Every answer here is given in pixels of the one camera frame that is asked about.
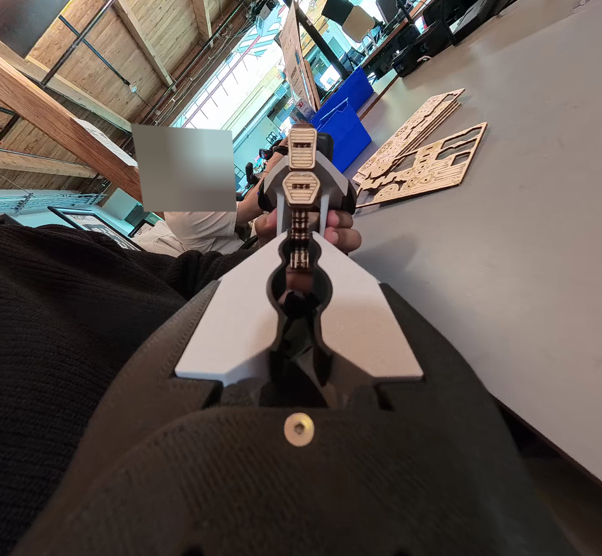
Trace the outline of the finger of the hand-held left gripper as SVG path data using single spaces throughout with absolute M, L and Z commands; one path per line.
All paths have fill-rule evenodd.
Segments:
M 329 211 L 344 211 L 353 215 L 356 211 L 356 189 L 320 151 L 316 152 L 314 175 L 319 180 L 314 209 L 319 213 L 318 233 L 325 233 Z
M 289 173 L 289 158 L 282 158 L 269 172 L 263 184 L 266 199 L 275 207 L 277 233 L 290 229 L 290 205 L 283 187 L 283 182 Z

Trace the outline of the black device case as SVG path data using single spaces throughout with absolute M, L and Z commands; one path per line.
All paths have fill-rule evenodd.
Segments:
M 445 21 L 437 20 L 394 58 L 393 69 L 396 74 L 404 78 L 427 60 L 437 56 L 451 45 L 452 35 L 449 25 Z

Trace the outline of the tan and black chair back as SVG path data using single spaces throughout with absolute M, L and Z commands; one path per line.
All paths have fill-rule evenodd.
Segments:
M 356 43 L 361 43 L 378 25 L 375 18 L 349 0 L 326 0 L 321 15 L 338 24 L 342 32 Z

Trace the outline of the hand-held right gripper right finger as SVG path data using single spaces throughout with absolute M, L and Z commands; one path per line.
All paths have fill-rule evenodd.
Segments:
M 326 274 L 330 297 L 320 313 L 320 335 L 334 352 L 330 375 L 320 389 L 331 408 L 344 407 L 361 386 L 424 378 L 380 282 L 317 232 L 315 271 Z

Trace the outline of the cardboard sign board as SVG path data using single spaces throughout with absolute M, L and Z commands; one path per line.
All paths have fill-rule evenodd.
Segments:
M 321 103 L 311 67 L 303 56 L 297 9 L 297 3 L 293 2 L 279 33 L 279 44 L 294 104 L 305 118 L 311 120 Z

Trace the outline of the person's black sweater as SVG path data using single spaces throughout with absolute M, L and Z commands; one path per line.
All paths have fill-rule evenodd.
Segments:
M 56 491 L 116 375 L 188 302 L 166 283 L 177 257 L 1 226 L 1 555 Z

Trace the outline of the stacked wooden laser-cut sheets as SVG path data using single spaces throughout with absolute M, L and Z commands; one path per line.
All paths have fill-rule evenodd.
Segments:
M 417 148 L 461 105 L 465 88 L 447 91 L 428 98 L 420 108 L 373 154 L 351 180 L 362 184 L 384 175 L 402 155 Z

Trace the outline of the wooden beam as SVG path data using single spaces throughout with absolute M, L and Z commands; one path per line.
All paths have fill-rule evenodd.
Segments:
M 1 58 L 1 100 L 27 122 L 143 203 L 137 166 L 129 165 L 67 109 Z

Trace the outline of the person's left hand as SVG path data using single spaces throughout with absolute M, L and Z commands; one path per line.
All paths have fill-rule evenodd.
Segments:
M 325 240 L 343 253 L 349 254 L 361 246 L 361 234 L 357 229 L 353 229 L 353 217 L 348 212 L 330 210 L 326 218 L 320 217 L 317 213 L 311 213 L 309 218 L 312 223 L 326 221 Z M 254 229 L 258 236 L 258 247 L 267 245 L 278 235 L 277 212 L 261 214 L 254 221 Z

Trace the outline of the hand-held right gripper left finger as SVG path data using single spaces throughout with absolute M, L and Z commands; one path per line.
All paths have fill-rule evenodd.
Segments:
M 282 263 L 279 248 L 287 235 L 278 235 L 222 276 L 175 367 L 178 378 L 223 386 L 268 380 L 268 350 L 279 322 L 268 280 Z

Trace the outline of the blue plastic bin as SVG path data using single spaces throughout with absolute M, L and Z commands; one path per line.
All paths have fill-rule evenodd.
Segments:
M 318 132 L 332 137 L 332 163 L 340 172 L 345 172 L 372 142 L 349 99 L 327 107 L 325 113 L 317 112 L 311 123 Z
M 365 70 L 361 66 L 357 67 L 327 98 L 319 112 L 326 114 L 344 101 L 347 101 L 350 108 L 357 112 L 372 94 L 374 90 Z

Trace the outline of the person's left forearm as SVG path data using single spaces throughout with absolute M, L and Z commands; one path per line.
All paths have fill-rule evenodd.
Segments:
M 166 283 L 186 300 L 190 300 L 212 281 L 217 281 L 226 273 L 244 262 L 254 250 L 237 250 L 231 254 L 217 251 L 201 253 L 186 251 L 178 256 L 170 266 Z

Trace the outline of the framed marker poster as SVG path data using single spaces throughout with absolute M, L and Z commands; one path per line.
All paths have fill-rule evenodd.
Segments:
M 88 209 L 74 209 L 72 207 L 48 206 L 48 210 L 60 217 L 67 224 L 76 229 L 100 233 L 115 241 L 121 248 L 132 251 L 144 251 L 132 239 L 119 229 L 104 220 L 98 213 Z

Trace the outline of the black pole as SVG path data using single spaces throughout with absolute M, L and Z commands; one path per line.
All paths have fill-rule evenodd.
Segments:
M 289 7 L 292 8 L 295 5 L 294 0 L 283 0 L 283 2 Z M 305 32 L 310 36 L 311 40 L 315 43 L 315 45 L 320 49 L 323 55 L 325 55 L 332 66 L 340 74 L 341 78 L 347 79 L 350 73 L 344 67 L 343 63 L 336 57 L 334 51 L 330 48 L 327 42 L 322 38 L 322 35 L 313 25 L 313 23 L 307 18 L 305 13 L 302 10 L 298 10 L 296 13 L 297 20 L 299 24 L 303 27 Z

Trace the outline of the laser-cut wooden model part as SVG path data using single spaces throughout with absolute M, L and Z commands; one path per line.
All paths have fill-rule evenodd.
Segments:
M 315 167 L 318 132 L 307 123 L 294 124 L 288 135 L 290 171 L 312 171 Z
M 315 209 L 320 181 L 311 171 L 291 171 L 282 186 L 291 214 L 290 267 L 294 271 L 306 271 L 310 266 L 309 214 Z

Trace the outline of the cut-out wooden sheet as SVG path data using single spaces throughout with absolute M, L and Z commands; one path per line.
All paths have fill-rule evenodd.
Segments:
M 387 205 L 455 188 L 463 183 L 488 123 L 396 156 L 383 173 L 371 172 L 359 187 L 356 206 Z

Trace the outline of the black box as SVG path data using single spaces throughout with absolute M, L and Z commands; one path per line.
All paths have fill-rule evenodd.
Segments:
M 493 11 L 497 0 L 478 0 L 450 26 L 451 41 L 454 46 L 466 39 L 481 26 Z

